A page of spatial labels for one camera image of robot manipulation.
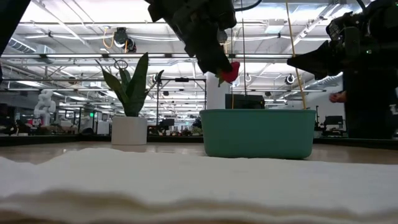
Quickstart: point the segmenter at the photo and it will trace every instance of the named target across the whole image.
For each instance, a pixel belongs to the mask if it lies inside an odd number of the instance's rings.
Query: white pot
[[[145,118],[113,118],[112,145],[136,146],[147,144],[147,127]]]

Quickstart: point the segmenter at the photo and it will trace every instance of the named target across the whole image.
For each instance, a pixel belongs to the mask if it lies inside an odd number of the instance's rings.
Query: table surface
[[[0,147],[0,156],[16,162],[40,164],[54,157],[60,156],[67,151],[77,151],[88,147],[115,148],[129,152],[161,152],[206,156],[204,145],[201,143],[148,143],[148,145],[145,146],[131,146],[121,149],[113,147],[110,142],[69,142],[60,144]],[[367,164],[398,164],[398,151],[314,144],[311,156],[305,160]]]

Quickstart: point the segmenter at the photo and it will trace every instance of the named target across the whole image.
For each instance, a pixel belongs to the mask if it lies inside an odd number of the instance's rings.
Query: person's hand
[[[332,103],[345,103],[347,101],[346,92],[333,93],[329,96],[329,100]]]
[[[338,93],[332,93],[329,95],[329,101],[332,103],[336,103],[338,99]]]

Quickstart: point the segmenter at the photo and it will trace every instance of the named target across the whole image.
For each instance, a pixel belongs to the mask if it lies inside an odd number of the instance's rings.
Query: person
[[[8,106],[0,103],[0,134],[12,135],[17,133],[18,128],[10,117],[7,115]]]
[[[384,71],[360,71],[360,75],[345,72],[343,91],[332,93],[329,100],[345,104],[349,138],[391,139],[397,128],[397,118],[391,113],[391,105],[397,103],[397,95],[395,88],[389,86],[391,82],[377,78],[389,74]]]

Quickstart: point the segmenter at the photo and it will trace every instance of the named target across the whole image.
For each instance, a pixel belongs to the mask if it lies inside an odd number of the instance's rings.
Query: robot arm
[[[313,52],[288,59],[287,64],[314,74],[316,80],[345,70],[398,69],[396,0],[376,0],[360,14],[347,12],[333,19],[326,32],[331,41],[325,41]],[[398,83],[397,75],[389,78]]]
[[[196,56],[203,73],[232,71],[220,45],[219,33],[236,25],[232,0],[146,0],[153,22],[164,19],[185,43],[190,57]]]

